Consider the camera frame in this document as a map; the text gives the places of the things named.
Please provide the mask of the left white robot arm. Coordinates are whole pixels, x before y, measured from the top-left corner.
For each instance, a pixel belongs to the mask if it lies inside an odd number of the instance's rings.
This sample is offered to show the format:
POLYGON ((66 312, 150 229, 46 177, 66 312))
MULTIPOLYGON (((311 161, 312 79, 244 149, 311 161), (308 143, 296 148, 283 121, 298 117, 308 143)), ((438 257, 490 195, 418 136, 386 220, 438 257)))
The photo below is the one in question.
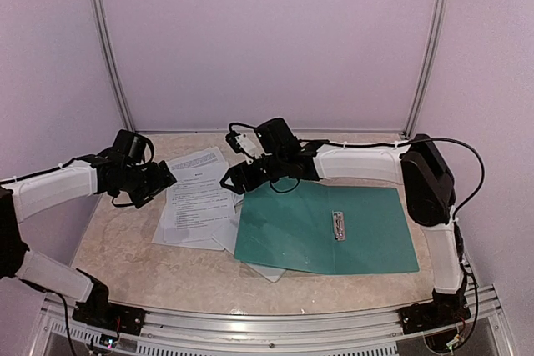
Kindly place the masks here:
POLYGON ((166 162, 154 161, 154 145, 143 135, 118 131, 111 147, 72 158, 54 168, 1 183, 1 275, 71 298, 98 326, 117 318, 108 288, 96 278, 32 251, 19 231, 22 222, 76 198, 128 195, 127 207, 142 208, 176 183, 166 162))

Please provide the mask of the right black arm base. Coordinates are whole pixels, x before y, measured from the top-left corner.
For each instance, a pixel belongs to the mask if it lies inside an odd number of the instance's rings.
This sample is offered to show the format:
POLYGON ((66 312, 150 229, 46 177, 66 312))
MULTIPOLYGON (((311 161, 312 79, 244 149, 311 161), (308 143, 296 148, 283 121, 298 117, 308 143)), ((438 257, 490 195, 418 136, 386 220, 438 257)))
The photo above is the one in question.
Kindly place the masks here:
POLYGON ((432 299, 426 303, 413 303, 398 311, 403 334, 419 333, 462 323, 471 317, 465 290, 455 293, 432 291, 432 299))

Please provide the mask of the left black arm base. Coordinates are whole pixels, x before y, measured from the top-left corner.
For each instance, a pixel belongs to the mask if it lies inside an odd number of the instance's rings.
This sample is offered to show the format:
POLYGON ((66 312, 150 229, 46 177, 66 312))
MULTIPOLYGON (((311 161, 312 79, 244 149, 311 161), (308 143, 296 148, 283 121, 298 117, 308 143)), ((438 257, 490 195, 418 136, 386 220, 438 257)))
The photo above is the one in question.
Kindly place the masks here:
POLYGON ((95 328, 134 336, 141 334, 146 311, 142 308, 112 303, 108 300, 108 287, 89 276, 93 287, 85 302, 76 302, 73 320, 95 328))

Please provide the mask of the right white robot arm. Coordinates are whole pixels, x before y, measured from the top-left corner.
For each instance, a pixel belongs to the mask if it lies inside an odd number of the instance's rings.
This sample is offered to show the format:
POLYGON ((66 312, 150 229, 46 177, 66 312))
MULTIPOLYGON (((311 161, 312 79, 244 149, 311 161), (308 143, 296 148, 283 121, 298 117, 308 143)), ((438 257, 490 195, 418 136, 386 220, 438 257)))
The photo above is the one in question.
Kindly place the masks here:
POLYGON ((355 178, 401 184, 412 221, 421 226, 434 273, 434 291, 426 317, 443 326, 460 309, 459 293, 466 283, 461 269, 463 250, 456 227, 455 180, 436 147, 436 139, 418 134, 393 143, 335 143, 299 139, 283 118, 253 127, 257 141, 238 133, 230 123, 227 144, 245 160, 229 168, 222 188, 242 195, 281 178, 318 182, 355 178))

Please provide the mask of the white printed top sheet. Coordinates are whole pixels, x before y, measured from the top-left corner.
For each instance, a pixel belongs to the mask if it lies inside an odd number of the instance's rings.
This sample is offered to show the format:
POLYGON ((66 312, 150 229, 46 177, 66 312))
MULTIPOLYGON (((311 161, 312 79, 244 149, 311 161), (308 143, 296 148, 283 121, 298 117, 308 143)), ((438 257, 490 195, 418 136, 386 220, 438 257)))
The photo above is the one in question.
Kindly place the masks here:
POLYGON ((272 268, 252 263, 247 263, 247 266, 271 283, 277 283, 285 273, 284 268, 272 268))

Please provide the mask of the green file folder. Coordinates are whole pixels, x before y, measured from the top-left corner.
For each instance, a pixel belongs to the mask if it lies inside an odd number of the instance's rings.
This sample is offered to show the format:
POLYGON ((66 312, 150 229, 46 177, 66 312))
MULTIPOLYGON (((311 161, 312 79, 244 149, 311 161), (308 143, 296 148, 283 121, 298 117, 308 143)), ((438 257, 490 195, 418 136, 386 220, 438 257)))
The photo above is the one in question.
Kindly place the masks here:
POLYGON ((245 194, 234 258, 323 275, 416 273, 419 264, 399 192, 280 180, 245 194), (335 240, 332 212, 345 215, 335 240))

